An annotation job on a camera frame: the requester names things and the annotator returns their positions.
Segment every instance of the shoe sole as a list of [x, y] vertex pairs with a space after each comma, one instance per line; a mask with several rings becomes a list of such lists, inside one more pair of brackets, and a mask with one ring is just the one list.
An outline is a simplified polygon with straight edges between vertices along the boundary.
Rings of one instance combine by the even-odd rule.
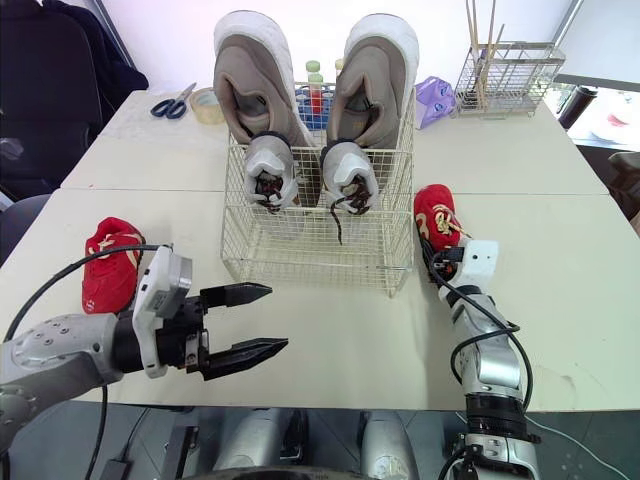
[[405, 62], [405, 84], [402, 98], [402, 113], [407, 111], [407, 105], [413, 91], [418, 63], [420, 62], [420, 48], [416, 32], [404, 19], [387, 13], [367, 15], [356, 23], [344, 47], [344, 58], [348, 58], [351, 50], [369, 37], [382, 37], [391, 42], [402, 54]]
[[228, 13], [220, 19], [214, 30], [213, 43], [216, 56], [220, 53], [220, 47], [224, 40], [232, 35], [251, 38], [262, 44], [271, 53], [280, 72], [280, 81], [289, 96], [289, 102], [298, 128], [307, 143], [307, 145], [292, 146], [315, 146], [313, 137], [298, 112], [289, 44], [280, 26], [266, 15], [251, 10], [237, 10]]

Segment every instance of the white sneaker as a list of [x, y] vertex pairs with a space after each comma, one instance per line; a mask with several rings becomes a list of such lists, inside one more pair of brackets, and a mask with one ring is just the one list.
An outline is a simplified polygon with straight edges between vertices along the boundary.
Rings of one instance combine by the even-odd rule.
[[332, 208], [362, 215], [378, 200], [378, 182], [369, 157], [351, 141], [329, 144], [320, 157], [326, 195]]
[[402, 18], [376, 13], [356, 23], [336, 80], [327, 138], [395, 148], [419, 56], [416, 34]]
[[[231, 12], [216, 24], [214, 45], [214, 91], [236, 141], [246, 145], [268, 131], [293, 147], [313, 147], [298, 113], [289, 46], [278, 24], [258, 12]], [[300, 204], [315, 207], [322, 189], [317, 160], [308, 153], [298, 157], [305, 180], [298, 185]]]
[[293, 155], [284, 137], [274, 132], [254, 135], [245, 160], [244, 191], [250, 203], [271, 213], [298, 203]]

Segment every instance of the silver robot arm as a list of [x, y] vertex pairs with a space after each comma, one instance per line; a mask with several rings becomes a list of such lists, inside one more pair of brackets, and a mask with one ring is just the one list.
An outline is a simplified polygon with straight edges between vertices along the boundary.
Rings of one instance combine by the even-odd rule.
[[287, 345], [286, 339], [258, 338], [210, 354], [207, 310], [250, 303], [271, 289], [241, 283], [186, 298], [190, 287], [191, 260], [160, 247], [133, 312], [62, 315], [1, 344], [0, 453], [42, 411], [125, 373], [144, 369], [157, 378], [174, 366], [210, 380], [252, 368]]
[[[463, 248], [451, 249], [436, 258], [437, 269], [455, 271], [449, 285], [483, 307], [500, 324], [441, 285], [439, 297], [451, 308], [459, 345], [479, 335], [510, 328], [486, 293], [497, 258], [497, 242], [480, 240], [469, 240]], [[527, 433], [520, 361], [508, 336], [468, 342], [460, 349], [456, 364], [466, 397], [469, 432], [464, 436], [464, 458], [453, 463], [448, 478], [539, 480], [534, 448], [539, 440]]]

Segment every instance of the purple plastic bag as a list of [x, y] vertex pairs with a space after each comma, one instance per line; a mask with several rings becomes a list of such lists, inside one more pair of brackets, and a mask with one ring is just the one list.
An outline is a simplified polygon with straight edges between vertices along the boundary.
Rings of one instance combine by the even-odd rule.
[[449, 115], [456, 106], [456, 97], [447, 82], [429, 77], [416, 85], [416, 124], [424, 128]]

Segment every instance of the white wire basket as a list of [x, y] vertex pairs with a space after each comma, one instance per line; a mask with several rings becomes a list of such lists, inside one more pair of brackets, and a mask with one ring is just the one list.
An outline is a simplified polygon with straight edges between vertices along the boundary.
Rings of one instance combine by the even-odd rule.
[[393, 296], [413, 267], [414, 96], [401, 121], [397, 148], [366, 149], [381, 187], [377, 204], [362, 216], [335, 209], [323, 191], [320, 153], [333, 86], [323, 85], [322, 111], [299, 93], [301, 117], [317, 147], [293, 147], [300, 206], [270, 213], [245, 197], [247, 146], [230, 136], [221, 257], [236, 281], [364, 287]]
[[487, 45], [479, 56], [469, 49], [456, 86], [458, 115], [533, 114], [564, 64], [553, 43], [501, 42], [487, 59]]

